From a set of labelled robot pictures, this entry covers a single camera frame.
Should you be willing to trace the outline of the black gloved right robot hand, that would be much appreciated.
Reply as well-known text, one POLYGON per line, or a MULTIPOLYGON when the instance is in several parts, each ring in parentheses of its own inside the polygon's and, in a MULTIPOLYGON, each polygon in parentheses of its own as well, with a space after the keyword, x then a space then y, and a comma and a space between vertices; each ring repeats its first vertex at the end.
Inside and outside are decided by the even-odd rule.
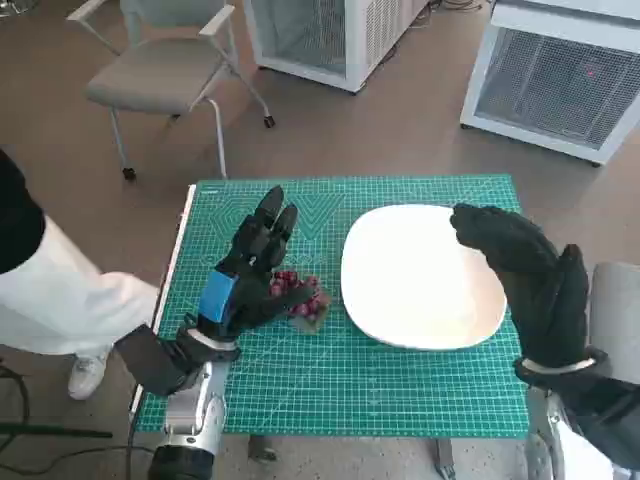
POLYGON ((559 252, 530 220, 493 206, 459 203, 450 223, 497 275, 524 360, 559 370, 600 356, 587 344, 589 280, 577 245, 559 252))

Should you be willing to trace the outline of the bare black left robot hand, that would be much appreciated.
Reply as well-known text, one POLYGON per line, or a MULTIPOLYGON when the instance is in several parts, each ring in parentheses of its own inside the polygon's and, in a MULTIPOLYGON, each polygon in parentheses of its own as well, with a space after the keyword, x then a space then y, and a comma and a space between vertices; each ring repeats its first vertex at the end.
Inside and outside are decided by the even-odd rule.
POLYGON ((230 250, 210 274, 196 323, 186 335, 204 345, 232 343, 244 331, 288 314, 308 316, 324 303, 315 282, 276 278, 298 217, 277 185, 241 222, 230 250))

